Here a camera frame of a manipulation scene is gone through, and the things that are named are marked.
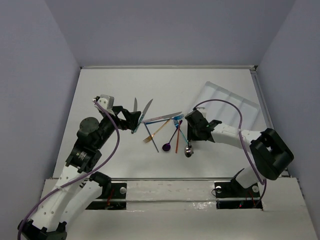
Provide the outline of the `blue fork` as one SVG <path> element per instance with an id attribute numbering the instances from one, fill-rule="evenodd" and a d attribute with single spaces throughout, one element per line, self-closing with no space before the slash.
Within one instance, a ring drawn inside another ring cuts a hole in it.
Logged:
<path id="1" fill-rule="evenodd" d="M 179 121 L 182 120 L 184 118 L 184 115 L 183 114 L 180 114 L 180 115 L 177 115 L 173 118 L 173 124 L 175 125 L 176 128 L 178 128 L 179 126 Z M 188 145 L 189 142 L 187 140 L 187 138 L 185 137 L 184 133 L 182 132 L 182 130 L 180 130 L 180 133 L 184 139 L 184 141 L 186 142 L 186 144 Z"/>

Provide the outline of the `orange chopstick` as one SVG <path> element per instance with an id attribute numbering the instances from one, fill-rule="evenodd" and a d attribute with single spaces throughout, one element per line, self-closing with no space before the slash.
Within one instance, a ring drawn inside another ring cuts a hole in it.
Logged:
<path id="1" fill-rule="evenodd" d="M 176 154 L 178 153 L 178 149 L 179 149 L 180 126 L 181 126 L 181 121 L 179 120 L 179 122 L 178 122 L 178 127 L 177 127 L 176 145 L 175 145 L 175 153 L 176 153 Z"/>

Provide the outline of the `white divided utensil tray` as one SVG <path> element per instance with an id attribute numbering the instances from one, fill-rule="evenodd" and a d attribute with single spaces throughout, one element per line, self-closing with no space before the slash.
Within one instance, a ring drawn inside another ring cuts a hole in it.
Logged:
<path id="1" fill-rule="evenodd" d="M 199 105 L 206 110 L 206 119 L 222 121 L 224 124 L 238 127 L 240 122 L 239 112 L 242 114 L 241 128 L 252 130 L 260 112 L 260 106 L 242 96 L 239 96 L 210 81 L 206 82 L 197 96 L 192 107 L 212 99 L 213 101 Z"/>

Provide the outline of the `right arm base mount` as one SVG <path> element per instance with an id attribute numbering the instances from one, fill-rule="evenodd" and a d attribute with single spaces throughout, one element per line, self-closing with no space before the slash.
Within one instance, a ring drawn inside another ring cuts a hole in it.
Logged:
<path id="1" fill-rule="evenodd" d="M 234 190 L 230 181 L 218 181 L 214 183 L 211 194 L 215 197 L 218 210 L 263 209 L 257 183 L 249 188 Z"/>

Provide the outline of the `silver spoon pink handle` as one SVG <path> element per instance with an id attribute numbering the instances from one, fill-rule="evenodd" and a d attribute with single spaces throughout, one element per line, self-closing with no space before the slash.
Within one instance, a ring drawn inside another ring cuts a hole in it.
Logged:
<path id="1" fill-rule="evenodd" d="M 187 158 L 190 158 L 193 154 L 194 154 L 194 149 L 192 146 L 192 141 L 190 140 L 190 141 L 188 141 L 187 145 L 184 148 L 184 155 Z"/>

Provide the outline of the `purple spoon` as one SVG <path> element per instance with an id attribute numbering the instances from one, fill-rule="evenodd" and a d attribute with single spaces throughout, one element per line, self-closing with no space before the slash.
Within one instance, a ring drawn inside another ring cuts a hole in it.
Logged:
<path id="1" fill-rule="evenodd" d="M 171 141 L 172 141 L 173 137 L 175 136 L 176 132 L 178 131 L 178 128 L 179 128 L 179 126 L 181 125 L 182 122 L 183 122 L 182 119 L 179 120 L 179 122 L 178 122 L 178 124 L 177 124 L 177 126 L 176 126 L 176 130 L 175 130 L 174 133 L 172 134 L 171 138 L 169 139 L 169 141 L 168 141 L 167 143 L 165 143 L 165 144 L 162 146 L 162 150 L 163 150 L 164 152 L 170 151 L 170 149 L 171 149 Z"/>

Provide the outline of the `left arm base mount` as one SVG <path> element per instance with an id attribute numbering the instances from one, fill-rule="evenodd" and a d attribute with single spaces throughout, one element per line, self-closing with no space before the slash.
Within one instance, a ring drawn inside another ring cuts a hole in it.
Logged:
<path id="1" fill-rule="evenodd" d="M 92 201 L 86 210 L 126 210 L 127 182 L 113 181 L 102 194 Z"/>

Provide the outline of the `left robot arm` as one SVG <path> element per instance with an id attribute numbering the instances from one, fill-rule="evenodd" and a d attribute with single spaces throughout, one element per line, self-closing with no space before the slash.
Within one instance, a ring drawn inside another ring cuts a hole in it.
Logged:
<path id="1" fill-rule="evenodd" d="M 114 106 L 110 110 L 99 103 L 95 106 L 102 120 L 87 117 L 80 122 L 77 140 L 56 186 L 19 223 L 17 239 L 65 240 L 68 221 L 61 217 L 74 200 L 75 192 L 84 178 L 93 180 L 93 191 L 97 196 L 104 198 L 110 194 L 111 178 L 99 172 L 100 167 L 96 165 L 102 156 L 100 149 L 113 133 L 135 130 L 142 113 L 129 112 L 122 106 Z"/>

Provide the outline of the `aluminium frame rail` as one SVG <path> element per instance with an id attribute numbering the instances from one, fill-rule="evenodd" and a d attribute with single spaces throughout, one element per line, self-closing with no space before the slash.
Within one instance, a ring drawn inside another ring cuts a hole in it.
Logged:
<path id="1" fill-rule="evenodd" d="M 256 65 L 106 65 L 106 66 L 81 66 L 81 70 L 132 70 L 132 69 L 144 69 L 144 70 L 163 70 L 163 69 L 228 69 L 228 70 L 250 70 L 255 71 Z"/>

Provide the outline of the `blue chopstick diagonal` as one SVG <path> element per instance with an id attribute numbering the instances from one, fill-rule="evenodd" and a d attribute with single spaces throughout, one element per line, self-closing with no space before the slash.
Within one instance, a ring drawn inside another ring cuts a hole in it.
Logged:
<path id="1" fill-rule="evenodd" d="M 145 126 L 145 128 L 146 128 L 146 130 L 147 130 L 147 132 L 148 132 L 148 135 L 149 135 L 149 137 L 150 137 L 150 140 L 152 141 L 152 143 L 153 143 L 156 151 L 159 153 L 159 149 L 158 149 L 158 147 L 157 147 L 157 145 L 156 145 L 156 143 L 155 143 L 155 141 L 154 141 L 154 139 L 153 139 L 153 137 L 152 137 L 152 134 L 151 134 L 149 128 L 147 127 L 147 124 L 144 123 L 144 126 Z"/>

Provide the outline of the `gold fork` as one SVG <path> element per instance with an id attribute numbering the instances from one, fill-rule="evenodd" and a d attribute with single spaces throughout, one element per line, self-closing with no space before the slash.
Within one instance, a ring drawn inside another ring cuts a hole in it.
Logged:
<path id="1" fill-rule="evenodd" d="M 155 136 L 165 125 L 167 125 L 169 122 L 170 122 L 170 120 L 167 120 L 167 121 L 166 121 L 161 127 L 159 127 L 151 136 L 154 138 L 154 136 Z M 143 140 L 144 143 L 148 143 L 148 142 L 150 142 L 150 141 L 151 141 L 151 139 L 150 139 L 149 136 Z"/>

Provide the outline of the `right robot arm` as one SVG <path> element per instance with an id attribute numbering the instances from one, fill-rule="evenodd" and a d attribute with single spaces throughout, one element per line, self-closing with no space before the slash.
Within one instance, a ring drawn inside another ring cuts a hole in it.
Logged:
<path id="1" fill-rule="evenodd" d="M 247 157 L 252 155 L 249 167 L 238 171 L 227 185 L 227 191 L 235 196 L 242 196 L 258 182 L 275 181 L 294 160 L 292 151 L 272 128 L 241 130 L 220 120 L 209 122 L 199 110 L 193 110 L 185 119 L 189 142 L 225 144 L 243 150 Z"/>

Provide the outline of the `blue chopstick horizontal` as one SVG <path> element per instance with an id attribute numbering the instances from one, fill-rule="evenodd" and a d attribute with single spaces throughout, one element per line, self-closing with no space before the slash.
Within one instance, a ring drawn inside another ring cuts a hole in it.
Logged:
<path id="1" fill-rule="evenodd" d="M 168 118 L 168 119 L 161 119 L 161 120 L 156 120 L 156 121 L 149 121 L 149 122 L 145 122 L 144 124 L 146 125 L 151 125 L 151 124 L 156 124 L 156 123 L 161 123 L 161 122 L 166 122 L 166 121 L 170 121 L 171 118 Z"/>

